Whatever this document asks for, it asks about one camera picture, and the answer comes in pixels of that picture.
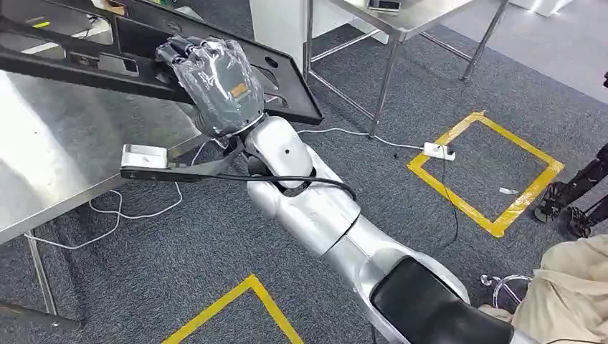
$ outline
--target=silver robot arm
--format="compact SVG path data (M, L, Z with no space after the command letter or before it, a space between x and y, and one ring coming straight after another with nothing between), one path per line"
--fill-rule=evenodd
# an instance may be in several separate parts
M263 89L238 43L172 37L157 57L205 109L193 118L203 133L243 138L246 154L271 176L341 181L288 121L262 113ZM311 254L331 263L390 343L535 343L471 307L453 273L383 233L342 188L317 181L248 181L247 192Z

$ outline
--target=floor marking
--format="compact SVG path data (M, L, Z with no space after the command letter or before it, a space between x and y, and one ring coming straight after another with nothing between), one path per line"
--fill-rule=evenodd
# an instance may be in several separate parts
M272 319L275 321L275 323L277 323L281 331L283 331L291 343L304 343L298 333L293 329L285 315L281 312L277 304L272 300L266 288L264 288L262 283L254 274L251 274L249 277L244 279L243 282L234 287L224 296L220 297L216 302L213 302L212 305L200 312L196 317L194 317L194 319L188 321L187 324L165 339L163 344L174 344L181 342L185 337L188 337L197 328L201 327L207 320L211 319L229 303L234 301L234 299L243 295L243 293L249 289L253 290L260 301L262 301L262 304L264 307L266 307L266 310L268 313L270 313Z
M537 158L548 164L548 167L541 173L540 176L532 182L532 184L494 221L490 221L485 218L477 209L473 208L457 194L453 193L449 188L447 189L452 202L462 212L467 214L473 221L477 222L486 231L489 231L494 237L500 238L505 235L505 230L509 225L517 219L518 216L526 210L526 207L532 203L532 201L540 194L542 190L550 184L550 182L557 176L557 173L564 168L564 165L559 161L555 160L551 156L547 155L538 148L532 146L530 143L525 142L515 134L494 123L492 120L484 116L484 112L471 113L464 120L458 123L451 130L448 130L445 134L441 135L435 143L438 145L447 145L449 142L454 140L458 135L465 131L475 121L479 121L495 132L501 134L504 138L514 142L526 151L534 154ZM426 172L422 165L430 159L429 156L420 153L416 158L407 164L407 167L417 174L423 181L426 181L432 186L437 192L447 198L443 184L433 177L430 173Z

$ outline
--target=table leg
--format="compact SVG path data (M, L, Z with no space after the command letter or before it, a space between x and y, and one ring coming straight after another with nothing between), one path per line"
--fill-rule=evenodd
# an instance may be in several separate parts
M479 45L477 46L477 50L475 50L475 53L471 59L471 62L469 62L469 65L467 66L467 70L465 70L465 74L462 76L461 80L464 81L471 77L471 74L473 73L473 69L475 68L475 65L477 64L477 62L479 62L479 59L481 58L483 50L485 49L485 45L488 43L488 40L490 40L490 37L492 37L492 34L494 33L494 29L496 28L496 25L500 21L500 18L503 16L503 13L505 12L505 9L507 8L508 4L509 4L509 0L503 0L500 3L500 6L496 10L496 14L494 15L494 18L492 18L492 21L490 22L490 26L488 27L488 30L485 31L485 34L483 35L481 42L479 42Z
M386 100L386 93L389 89L389 84L391 80L391 74L393 72L393 67L395 65L396 53L397 53L397 44L399 40L396 35L392 34L389 36L389 48L391 50L391 54L389 55L389 62L386 64L386 69L384 70L384 78L382 80L382 87L380 89L380 96L378 97L378 104L376 106L376 112L374 113L374 118L371 120L371 125L369 127L369 136L376 136L376 129L378 127L378 123L380 122L380 116L382 115L382 110L384 109L384 101Z
M304 65L302 75L304 81L308 81L308 72L310 71L310 60L313 56L313 0L306 0L308 8L306 9L306 45L304 46Z
M30 310L18 305L0 302L0 315L15 317L16 319L30 321L36 324L51 325L53 328L69 328L76 330L82 326L80 321L66 319L59 315L47 314L38 310Z
M33 229L30 229L27 233L34 237ZM49 280L47 279L47 273L44 271L42 259L40 258L38 243L36 240L29 238L27 243L29 244L29 250L32 253L32 259L34 260L34 268L36 269L36 276L38 277L38 283L40 284L40 290L42 291L42 297L44 298L44 305L47 307L47 312L49 314L57 315L57 308L55 307L55 301L53 300L51 287L49 286Z

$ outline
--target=white cable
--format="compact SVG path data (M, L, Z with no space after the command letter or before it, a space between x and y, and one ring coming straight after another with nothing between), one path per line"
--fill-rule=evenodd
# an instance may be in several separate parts
M357 133L357 132L349 131L349 130L342 129L342 128L329 128L329 129L324 129L324 130L300 130L300 131L298 131L298 134L300 134L300 133L328 133L330 131L341 131L343 133L352 134L352 135L358 135L358 136L369 135L368 133ZM392 143L392 142L389 142L387 140L384 140L383 138L380 138L377 135L375 135L374 138L377 138L378 141L380 141L382 143L385 143L387 145L392 145L393 147L413 148L413 149L420 149L421 151L424 150L423 147L418 147L418 146L415 146L415 145L399 145L397 143Z
M212 138L211 140L205 141L205 142L203 142L203 144L201 145L201 147L199 147L199 149L196 151L196 154L194 154L194 157L192 158L192 162L190 162L190 166L192 166L192 165L194 165L194 163L196 163L196 158L198 158L198 157L199 157L199 154L200 154L200 153L203 151L203 147L204 147L204 146L205 146L207 143L209 143L209 142L211 142L211 141L213 141L213 142L217 143L217 145L218 145L219 147L221 147L222 149L226 149L226 146L222 145L222 144L221 144L221 143L220 143L218 140L216 140L216 139L214 139L214 138Z
M216 140L214 138L212 138L211 140L205 141L201 145L201 147L198 149L198 151L196 152L196 154L194 155L194 158L192 158L192 162L190 163L190 165L194 165L194 163L196 162L196 159L199 157L200 153L202 152L203 147L207 143L209 143L210 141L214 141L215 143L217 143L218 146L222 147L223 149L226 149L226 147L224 147L218 140ZM102 210L102 209L97 209L97 208L95 208L93 206L92 200L89 200L89 207L93 211L96 211L96 212L101 213L101 214L116 214L116 224L114 225L114 227L110 231L108 231L108 232L106 232L106 233L104 233L104 234L102 234L102 235L100 235L100 236L98 236L98 237L96 237L94 239L91 239L88 242L84 242L84 243L82 243L80 245L77 245L77 246L66 246L66 245L63 245L63 244L58 244L57 242L51 242L49 240L45 240L45 239L41 239L41 238L38 238L38 237L35 237L35 236L31 236L29 234L23 234L23 235L24 235L24 237L26 237L28 239L36 240L38 242L44 242L45 244L61 247L63 249L80 249L82 247L87 246L88 244L92 244L93 242L96 242L97 240L103 239L106 236L112 234L116 229L118 229L118 225L120 224L120 218L121 217L123 217L125 219L131 219L131 220L144 219L144 218L158 216L158 215L164 213L165 211L168 211L170 209L175 208L176 206L178 206L184 200L184 196L181 194L181 190L179 189L179 185L177 183L175 183L175 188L177 190L177 194L179 195L179 200L177 202L175 202L174 204L172 204L172 205L166 207L165 209L163 209L161 211L158 211L158 212L156 212L154 214L144 214L144 215L136 215L136 216L130 216L130 215L123 214L123 212L122 212L122 210L123 210L123 195L120 192L116 191L116 190L110 190L110 192L118 195L118 210Z

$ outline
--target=black frame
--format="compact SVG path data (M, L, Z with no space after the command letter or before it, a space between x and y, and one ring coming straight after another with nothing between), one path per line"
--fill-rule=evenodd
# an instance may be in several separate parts
M125 16L98 9L89 0L45 0L51 4L98 16L110 24L113 43L99 44L78 39L46 29L35 29L27 24L12 21L2 13L4 1L0 0L0 32L34 37L54 42L66 53L65 59L47 59L22 54L0 47L0 69L35 77L69 82L72 84L145 95L148 97L193 103L174 77L168 83L165 66L154 59L155 48L173 34L185 37L209 37L235 39L250 63L270 73L278 84L278 90L265 88L265 94L282 98L284 102L266 103L269 115L278 115L293 122L317 125L323 119L313 95L298 71L293 58L262 44L226 32L219 27L197 20L180 12L146 0L120 0L126 8ZM131 60L137 64L138 76L123 75L97 68L101 54Z

